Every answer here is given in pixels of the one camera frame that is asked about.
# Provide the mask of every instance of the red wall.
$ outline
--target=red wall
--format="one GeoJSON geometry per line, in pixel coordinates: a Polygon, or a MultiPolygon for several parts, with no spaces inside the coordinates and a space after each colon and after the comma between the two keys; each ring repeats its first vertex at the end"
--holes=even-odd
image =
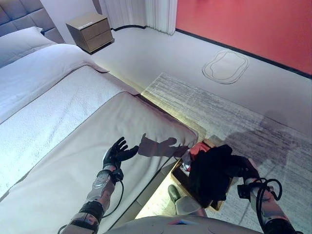
{"type": "Polygon", "coordinates": [[[311,0],[178,0],[176,27],[312,73],[311,0]]]}

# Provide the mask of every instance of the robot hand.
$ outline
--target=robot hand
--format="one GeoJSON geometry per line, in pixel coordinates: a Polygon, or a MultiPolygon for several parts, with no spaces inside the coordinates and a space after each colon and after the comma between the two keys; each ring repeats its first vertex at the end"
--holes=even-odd
{"type": "Polygon", "coordinates": [[[112,165],[116,169],[120,168],[121,162],[132,158],[137,154],[138,146],[136,145],[130,150],[126,150],[128,145],[124,137],[121,137],[115,144],[107,151],[103,160],[103,169],[106,166],[112,165]]]}

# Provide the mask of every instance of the gray upholstered headboard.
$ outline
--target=gray upholstered headboard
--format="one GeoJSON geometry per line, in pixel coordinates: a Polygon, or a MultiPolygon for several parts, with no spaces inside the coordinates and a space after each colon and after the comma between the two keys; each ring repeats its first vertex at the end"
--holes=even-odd
{"type": "Polygon", "coordinates": [[[36,26],[56,43],[64,43],[40,0],[0,0],[0,37],[20,29],[36,26]]]}

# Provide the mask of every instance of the baseboard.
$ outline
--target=baseboard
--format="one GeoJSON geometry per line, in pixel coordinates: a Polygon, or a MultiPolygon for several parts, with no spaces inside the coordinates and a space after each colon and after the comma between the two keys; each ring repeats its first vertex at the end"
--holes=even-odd
{"type": "Polygon", "coordinates": [[[111,28],[111,29],[113,29],[114,31],[118,31],[118,30],[124,29],[124,28],[141,28],[141,29],[145,29],[146,26],[130,24],[130,25],[121,26],[119,28],[111,28]]]}
{"type": "Polygon", "coordinates": [[[197,38],[197,39],[204,40],[204,41],[207,41],[207,42],[212,43],[212,44],[215,44],[215,45],[219,45],[219,46],[228,48],[228,49],[230,49],[230,50],[239,52],[239,53],[241,53],[241,54],[244,54],[244,55],[253,57],[253,58],[258,59],[258,60],[261,60],[261,61],[263,61],[263,62],[267,62],[267,63],[272,64],[272,65],[274,65],[274,66],[280,67],[280,68],[285,69],[285,70],[287,70],[287,71],[296,73],[296,74],[298,74],[298,75],[300,75],[300,76],[303,76],[303,77],[312,79],[312,75],[310,75],[310,74],[308,74],[308,73],[305,73],[305,72],[302,72],[302,71],[300,71],[300,70],[297,70],[297,69],[295,69],[295,68],[286,66],[286,65],[281,64],[281,63],[279,63],[279,62],[275,62],[275,61],[273,61],[273,60],[270,60],[270,59],[261,57],[261,56],[259,56],[259,55],[255,55],[255,54],[250,53],[250,52],[248,52],[248,51],[244,51],[244,50],[238,49],[238,48],[236,48],[236,47],[233,47],[233,46],[230,46],[230,45],[226,45],[226,44],[223,44],[223,43],[221,43],[221,42],[218,42],[218,41],[215,41],[215,40],[212,40],[212,39],[209,39],[209,38],[205,38],[205,37],[202,37],[202,36],[199,36],[199,35],[196,35],[196,34],[194,34],[194,33],[190,33],[190,32],[187,32],[187,31],[178,29],[178,28],[176,28],[175,30],[176,30],[177,32],[180,32],[180,33],[186,34],[186,35],[188,35],[188,36],[191,36],[191,37],[193,37],[193,38],[197,38]]]}

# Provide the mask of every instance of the bedside table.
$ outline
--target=bedside table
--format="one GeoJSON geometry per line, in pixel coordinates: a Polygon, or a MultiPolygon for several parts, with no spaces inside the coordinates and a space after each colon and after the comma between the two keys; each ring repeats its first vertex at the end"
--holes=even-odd
{"type": "Polygon", "coordinates": [[[88,53],[114,42],[107,17],[97,13],[74,18],[66,26],[76,45],[88,53]]]}

